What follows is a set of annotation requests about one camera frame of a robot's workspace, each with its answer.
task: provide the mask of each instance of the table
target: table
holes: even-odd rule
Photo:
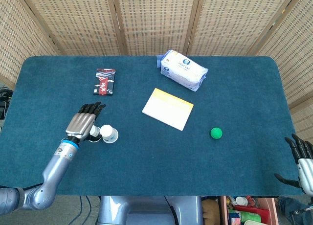
[[[284,136],[294,133],[269,57],[190,57],[209,69],[197,92],[160,74],[156,56],[38,56],[21,69],[0,136],[0,184],[28,187],[82,104],[107,104],[96,121],[118,141],[81,143],[57,193],[74,195],[290,195],[301,190]],[[93,95],[97,68],[115,68],[113,96]],[[181,132],[141,111],[154,88],[194,104]],[[213,127],[223,137],[212,139]]]

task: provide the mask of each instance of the blue ring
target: blue ring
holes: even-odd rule
[[[77,150],[79,150],[79,147],[76,143],[72,142],[72,141],[69,141],[69,140],[62,140],[62,143],[69,143],[71,145],[73,145]]]

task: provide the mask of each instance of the snack package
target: snack package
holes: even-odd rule
[[[115,71],[112,68],[97,69],[93,94],[113,95]]]
[[[184,87],[197,91],[208,72],[186,56],[169,50],[160,60],[161,74],[171,78]]]

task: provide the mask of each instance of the yellow notepad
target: yellow notepad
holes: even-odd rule
[[[187,101],[155,88],[142,112],[182,131],[193,106]]]

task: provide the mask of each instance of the robotic hand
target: robotic hand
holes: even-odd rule
[[[30,188],[0,188],[0,215],[15,209],[46,209],[52,205],[56,189],[60,184],[70,162],[74,159],[79,143],[85,139],[97,141],[100,134],[93,136],[90,131],[93,124],[106,105],[84,104],[69,123],[67,137],[55,151],[52,159],[43,171],[44,182]]]
[[[279,174],[274,174],[276,178],[284,184],[297,188],[302,188],[304,193],[313,197],[313,145],[308,141],[303,141],[297,135],[292,134],[294,141],[285,137],[289,144],[295,163],[299,170],[299,181],[287,180]]]

